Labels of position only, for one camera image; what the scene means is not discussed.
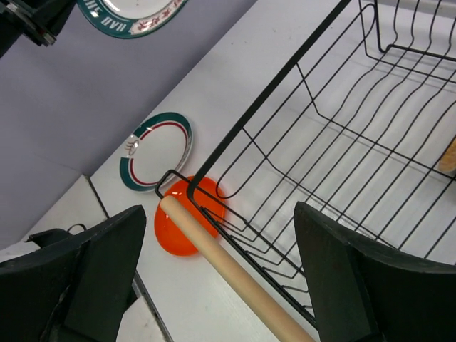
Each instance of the wooden dowel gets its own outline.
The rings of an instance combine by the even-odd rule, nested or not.
[[[279,341],[315,342],[177,199],[166,196],[160,206]]]

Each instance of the black wire dish rack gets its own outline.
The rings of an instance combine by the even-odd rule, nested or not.
[[[450,14],[441,0],[341,1],[187,180],[194,205],[314,326],[298,201],[390,247],[456,262],[455,176],[437,169],[456,133]],[[186,179],[170,170],[159,196],[171,175]],[[224,219],[193,200],[206,175],[229,199]]]

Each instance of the white table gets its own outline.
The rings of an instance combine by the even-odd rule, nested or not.
[[[105,219],[106,216],[88,180],[85,176],[80,176],[20,242],[0,251],[0,262],[39,249],[33,242],[25,242],[29,235],[53,228],[68,229],[74,224],[84,224],[91,228]],[[74,227],[71,232],[77,234],[81,231],[80,227]]]
[[[150,114],[186,115],[195,145],[182,172],[195,173],[337,0],[259,0]],[[119,177],[120,146],[91,180],[109,215],[141,204],[147,230],[138,271],[176,342],[276,341],[268,329],[201,256],[179,258],[157,243],[153,217],[158,198],[136,193]],[[225,247],[314,337],[298,315],[226,242]]]

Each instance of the green-rimmed plate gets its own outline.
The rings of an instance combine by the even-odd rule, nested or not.
[[[103,33],[139,38],[165,25],[187,0],[78,0],[84,16]]]
[[[125,157],[119,167],[123,184],[135,191],[154,190],[168,170],[184,165],[192,141],[190,123],[179,113],[147,119],[125,141]]]

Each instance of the orange bowl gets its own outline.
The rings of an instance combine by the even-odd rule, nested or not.
[[[208,177],[204,177],[199,184],[199,187],[217,198],[221,203],[225,203],[224,199],[217,196],[216,183]],[[209,221],[202,215],[202,213],[190,202],[187,198],[188,182],[180,180],[175,183],[171,188],[166,191],[165,196],[173,196],[177,198],[180,204],[188,210],[192,216],[213,236],[218,235],[218,231],[210,224]],[[219,194],[224,196],[223,191],[219,189]],[[207,196],[198,189],[195,190],[195,202],[210,212],[214,213],[212,216],[218,222],[222,221],[225,214],[225,208],[220,203],[214,201],[211,197]],[[198,252],[197,248],[190,242],[190,240],[180,231],[179,228],[172,222],[172,220],[163,212],[158,206],[155,213],[155,236],[157,237],[160,246],[167,252],[178,255],[181,257],[189,256]]]

